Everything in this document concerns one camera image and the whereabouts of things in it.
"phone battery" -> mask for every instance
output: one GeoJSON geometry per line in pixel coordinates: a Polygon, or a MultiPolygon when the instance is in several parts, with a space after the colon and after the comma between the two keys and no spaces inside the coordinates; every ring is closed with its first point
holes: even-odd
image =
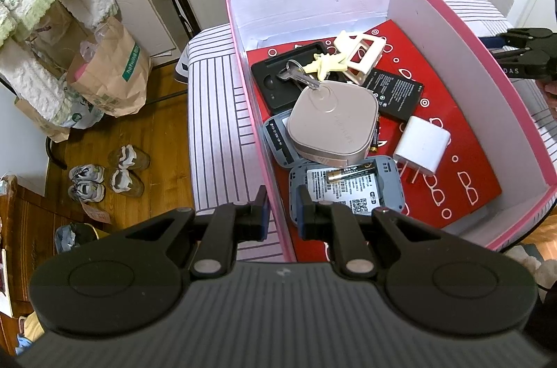
{"type": "Polygon", "coordinates": [[[311,200],[329,200],[342,203],[354,214],[370,214],[379,203],[379,187],[375,174],[348,178],[330,184],[327,172],[335,169],[311,169],[307,171],[307,190],[311,200]]]}
{"type": "Polygon", "coordinates": [[[423,84],[380,69],[373,69],[364,83],[379,101],[379,113],[408,121],[423,93],[423,84]]]}

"sneaker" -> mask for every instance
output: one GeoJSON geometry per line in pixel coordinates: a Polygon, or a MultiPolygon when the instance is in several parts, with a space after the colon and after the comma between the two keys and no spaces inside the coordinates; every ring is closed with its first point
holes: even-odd
{"type": "Polygon", "coordinates": [[[77,165],[70,170],[68,176],[74,183],[79,181],[93,181],[102,183],[104,180],[104,167],[89,163],[87,165],[77,165]]]}
{"type": "Polygon", "coordinates": [[[88,201],[94,201],[98,203],[104,199],[105,187],[102,184],[98,184],[92,181],[80,181],[74,183],[68,189],[68,195],[72,200],[83,201],[87,203],[88,201]]]}

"cardboard box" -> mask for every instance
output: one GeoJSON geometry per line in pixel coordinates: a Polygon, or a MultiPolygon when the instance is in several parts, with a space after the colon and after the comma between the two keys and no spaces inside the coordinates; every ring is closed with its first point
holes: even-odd
{"type": "Polygon", "coordinates": [[[285,212],[246,51],[364,32],[392,19],[458,103],[502,194],[450,231],[493,250],[527,233],[557,197],[557,174],[528,110],[485,46],[443,0],[226,0],[261,169],[285,253],[285,212]]]}

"wooden furniture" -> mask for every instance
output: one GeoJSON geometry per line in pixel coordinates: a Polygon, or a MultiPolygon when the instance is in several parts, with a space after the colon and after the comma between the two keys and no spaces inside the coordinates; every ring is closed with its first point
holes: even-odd
{"type": "MultiPolygon", "coordinates": [[[[13,316],[26,316],[33,312],[27,287],[33,271],[56,254],[54,232],[70,222],[84,222],[83,212],[53,203],[18,185],[15,176],[6,176],[8,193],[0,196],[2,240],[0,248],[6,250],[8,289],[13,316]]],[[[17,346],[17,319],[0,313],[4,350],[15,354],[17,346]]]]}

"paper bag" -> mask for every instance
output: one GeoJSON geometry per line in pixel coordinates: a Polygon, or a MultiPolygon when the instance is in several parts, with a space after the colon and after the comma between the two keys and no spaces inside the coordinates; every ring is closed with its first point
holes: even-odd
{"type": "Polygon", "coordinates": [[[62,142],[68,140],[68,137],[70,137],[70,128],[62,128],[46,121],[25,99],[16,98],[15,105],[16,108],[35,123],[45,136],[50,137],[53,142],[62,142]]]}
{"type": "Polygon", "coordinates": [[[136,113],[147,99],[151,59],[116,18],[107,20],[103,34],[87,65],[80,54],[74,57],[68,83],[109,115],[136,113]]]}
{"type": "Polygon", "coordinates": [[[54,46],[66,34],[71,22],[72,17],[68,11],[59,2],[55,2],[34,27],[34,31],[41,40],[54,46]]]}

